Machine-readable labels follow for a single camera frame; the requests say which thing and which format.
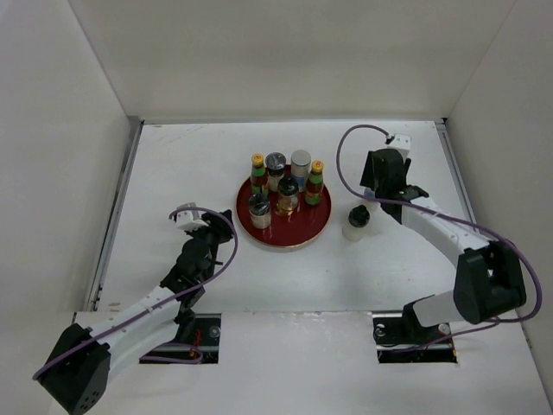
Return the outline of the black-lid shaker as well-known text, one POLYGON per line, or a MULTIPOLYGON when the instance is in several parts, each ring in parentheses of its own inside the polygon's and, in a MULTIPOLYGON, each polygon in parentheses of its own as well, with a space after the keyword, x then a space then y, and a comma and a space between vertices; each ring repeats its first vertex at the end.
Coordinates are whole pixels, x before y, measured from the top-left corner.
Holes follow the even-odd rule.
POLYGON ((352 208, 342 227, 343 236, 351 242, 360 241, 366 236, 370 219, 370 212, 365 205, 352 208))
POLYGON ((251 224, 257 229, 266 229, 271 224, 270 200, 267 195, 254 194, 248 200, 251 224))
POLYGON ((276 212, 291 215, 299 203, 299 186, 292 175, 285 175, 277 185, 276 212))

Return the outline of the ketchup bottle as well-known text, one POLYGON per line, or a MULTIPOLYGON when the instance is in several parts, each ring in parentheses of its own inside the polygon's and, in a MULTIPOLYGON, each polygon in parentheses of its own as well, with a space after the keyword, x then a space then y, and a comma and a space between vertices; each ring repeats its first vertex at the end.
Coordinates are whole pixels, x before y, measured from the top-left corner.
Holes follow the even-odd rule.
POLYGON ((310 206, 317 206, 321 203, 324 189, 323 169, 324 162, 322 160, 315 160, 312 162, 311 170, 306 181, 304 195, 305 202, 310 206))
POLYGON ((268 172, 264 164, 264 157, 261 153, 251 156, 251 192, 267 195, 269 193, 268 172))

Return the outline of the silver-lid spice shaker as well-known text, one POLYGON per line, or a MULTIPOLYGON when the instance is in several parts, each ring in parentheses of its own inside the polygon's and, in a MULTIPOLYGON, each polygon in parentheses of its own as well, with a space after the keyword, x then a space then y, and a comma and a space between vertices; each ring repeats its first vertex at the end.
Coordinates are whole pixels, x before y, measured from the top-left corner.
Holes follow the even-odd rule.
POLYGON ((272 152, 265 158, 268 172, 268 184, 271 192, 277 192, 278 183, 284 176, 286 156, 280 152, 272 152))

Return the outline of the tall pearl jar blue label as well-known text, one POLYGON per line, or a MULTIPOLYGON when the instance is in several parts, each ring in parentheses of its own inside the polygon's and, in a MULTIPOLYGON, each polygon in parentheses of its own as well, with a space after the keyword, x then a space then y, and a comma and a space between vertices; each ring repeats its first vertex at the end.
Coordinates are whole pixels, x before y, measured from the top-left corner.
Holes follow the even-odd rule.
POLYGON ((290 158, 290 174, 296 179, 299 189, 303 191, 308 178, 311 155, 306 150, 295 150, 290 158))

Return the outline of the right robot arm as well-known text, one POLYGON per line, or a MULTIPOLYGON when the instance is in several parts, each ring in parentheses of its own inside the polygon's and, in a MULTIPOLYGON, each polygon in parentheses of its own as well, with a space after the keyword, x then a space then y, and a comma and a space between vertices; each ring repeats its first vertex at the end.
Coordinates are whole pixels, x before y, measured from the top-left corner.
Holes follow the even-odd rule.
POLYGON ((452 290, 408 303, 393 325, 407 342, 420 342, 442 323, 473 325, 526 303, 519 256, 499 238, 442 213, 422 188, 407 183, 410 159, 387 148, 368 153, 360 184, 373 190, 397 223, 425 238, 455 268, 452 290))

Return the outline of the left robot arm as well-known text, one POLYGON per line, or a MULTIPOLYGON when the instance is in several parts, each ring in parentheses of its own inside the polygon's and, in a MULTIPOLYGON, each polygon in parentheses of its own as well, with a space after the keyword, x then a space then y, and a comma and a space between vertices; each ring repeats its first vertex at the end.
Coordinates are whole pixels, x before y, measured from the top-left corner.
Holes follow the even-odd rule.
POLYGON ((34 373, 34 381, 67 413, 87 413, 127 367, 154 360, 150 351, 159 346, 185 344, 193 337, 193 307, 206 284, 229 266, 217 260, 219 247, 237 242, 238 236, 231 210, 216 212, 189 203, 169 218, 189 238, 159 285, 113 317, 67 327, 34 373))

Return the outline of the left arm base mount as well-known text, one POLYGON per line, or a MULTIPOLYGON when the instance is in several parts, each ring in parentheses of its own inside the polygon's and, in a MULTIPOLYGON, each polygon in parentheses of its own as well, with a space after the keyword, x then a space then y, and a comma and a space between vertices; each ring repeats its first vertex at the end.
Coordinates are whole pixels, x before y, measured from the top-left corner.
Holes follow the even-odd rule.
POLYGON ((177 330, 175 338, 148 352, 140 364, 218 364, 221 314, 198 314, 177 330))

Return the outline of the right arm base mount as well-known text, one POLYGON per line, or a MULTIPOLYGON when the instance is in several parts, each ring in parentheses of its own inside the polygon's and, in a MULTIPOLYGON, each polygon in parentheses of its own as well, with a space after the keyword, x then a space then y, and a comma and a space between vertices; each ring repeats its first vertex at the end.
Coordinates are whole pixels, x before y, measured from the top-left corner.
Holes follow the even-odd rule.
POLYGON ((454 343, 448 323, 413 326, 402 312, 372 314, 373 340, 381 364, 456 363, 454 343))

